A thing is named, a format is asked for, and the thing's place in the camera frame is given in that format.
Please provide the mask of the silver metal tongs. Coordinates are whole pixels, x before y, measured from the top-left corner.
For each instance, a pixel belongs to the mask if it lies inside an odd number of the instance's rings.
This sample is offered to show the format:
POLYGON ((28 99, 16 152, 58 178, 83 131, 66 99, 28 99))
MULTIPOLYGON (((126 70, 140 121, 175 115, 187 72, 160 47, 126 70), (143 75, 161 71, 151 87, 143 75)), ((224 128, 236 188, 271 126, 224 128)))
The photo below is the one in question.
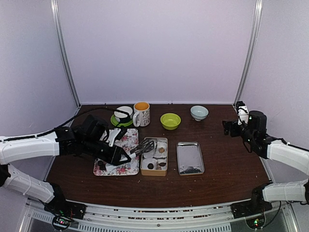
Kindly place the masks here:
POLYGON ((144 139, 139 145, 130 150, 130 157, 135 158, 142 153, 149 152, 154 149, 155 142, 150 139, 144 139))

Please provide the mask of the dark rose shaped chocolate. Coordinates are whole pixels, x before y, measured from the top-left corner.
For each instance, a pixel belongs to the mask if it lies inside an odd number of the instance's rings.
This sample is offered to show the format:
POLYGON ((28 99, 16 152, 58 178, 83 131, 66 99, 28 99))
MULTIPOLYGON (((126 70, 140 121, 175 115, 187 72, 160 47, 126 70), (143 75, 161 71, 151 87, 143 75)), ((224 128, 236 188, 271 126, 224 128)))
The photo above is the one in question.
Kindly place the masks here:
POLYGON ((148 168, 149 168, 149 169, 153 169, 153 168, 154 168, 154 165, 153 165, 152 163, 149 163, 149 164, 148 164, 148 168))

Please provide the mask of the tan tin box base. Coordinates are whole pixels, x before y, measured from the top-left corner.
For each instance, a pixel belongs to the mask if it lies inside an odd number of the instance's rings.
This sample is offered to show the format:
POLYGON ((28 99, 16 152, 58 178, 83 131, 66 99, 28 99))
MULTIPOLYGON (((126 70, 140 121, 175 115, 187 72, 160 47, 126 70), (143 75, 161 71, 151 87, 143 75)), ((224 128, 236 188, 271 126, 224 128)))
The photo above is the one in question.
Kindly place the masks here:
POLYGON ((166 176, 168 170, 168 139, 160 137, 145 137, 154 141, 154 149, 141 154, 140 172, 143 176, 166 176), (159 153, 159 148, 165 149, 164 153, 159 153), (159 163, 166 163, 166 166, 161 167, 159 163), (148 164, 154 165, 153 169, 148 168, 148 164))

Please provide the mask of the tan crown shaped chocolate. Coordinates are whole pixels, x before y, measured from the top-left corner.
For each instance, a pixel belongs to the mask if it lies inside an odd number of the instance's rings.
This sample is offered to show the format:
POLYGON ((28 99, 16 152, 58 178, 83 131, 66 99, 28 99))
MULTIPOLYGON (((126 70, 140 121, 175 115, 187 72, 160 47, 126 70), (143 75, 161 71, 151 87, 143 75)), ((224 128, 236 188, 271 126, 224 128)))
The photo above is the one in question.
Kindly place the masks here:
POLYGON ((164 153, 165 152, 165 149, 163 147, 159 148, 159 153, 164 153))

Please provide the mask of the bear print tin lid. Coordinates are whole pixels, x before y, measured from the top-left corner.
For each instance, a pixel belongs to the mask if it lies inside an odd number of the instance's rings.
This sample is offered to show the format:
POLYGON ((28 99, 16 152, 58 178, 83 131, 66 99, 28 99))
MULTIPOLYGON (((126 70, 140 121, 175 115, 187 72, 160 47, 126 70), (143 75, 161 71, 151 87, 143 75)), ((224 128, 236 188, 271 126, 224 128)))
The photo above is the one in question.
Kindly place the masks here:
POLYGON ((176 150, 179 175, 204 174, 203 155, 198 142, 178 142, 176 150))

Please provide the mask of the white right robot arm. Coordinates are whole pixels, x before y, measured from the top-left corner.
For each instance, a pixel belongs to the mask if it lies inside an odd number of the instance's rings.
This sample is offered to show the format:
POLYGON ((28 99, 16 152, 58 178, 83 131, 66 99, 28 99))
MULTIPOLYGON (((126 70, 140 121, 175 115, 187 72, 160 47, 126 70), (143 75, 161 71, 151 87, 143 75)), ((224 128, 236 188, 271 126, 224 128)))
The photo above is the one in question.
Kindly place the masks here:
POLYGON ((224 134, 239 137, 247 152, 263 159, 270 181, 255 187, 248 201, 234 203, 234 218, 272 209, 273 202, 309 203, 309 151, 267 133, 267 116, 248 110, 242 101, 234 105, 236 120, 224 120, 224 134))

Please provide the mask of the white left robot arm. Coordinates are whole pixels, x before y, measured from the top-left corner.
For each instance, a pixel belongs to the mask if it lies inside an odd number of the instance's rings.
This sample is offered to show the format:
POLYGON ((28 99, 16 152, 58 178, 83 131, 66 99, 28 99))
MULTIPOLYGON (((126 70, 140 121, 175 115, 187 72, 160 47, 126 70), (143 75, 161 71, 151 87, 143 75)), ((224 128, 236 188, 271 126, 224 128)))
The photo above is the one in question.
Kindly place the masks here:
POLYGON ((131 162, 123 148, 115 145, 125 127, 109 130, 105 120, 88 115, 82 125, 59 126, 41 134, 0 138, 0 185, 36 198, 48 211, 64 215, 73 211, 59 185, 40 181, 16 169, 11 163, 45 156, 90 155, 107 163, 107 169, 131 162))

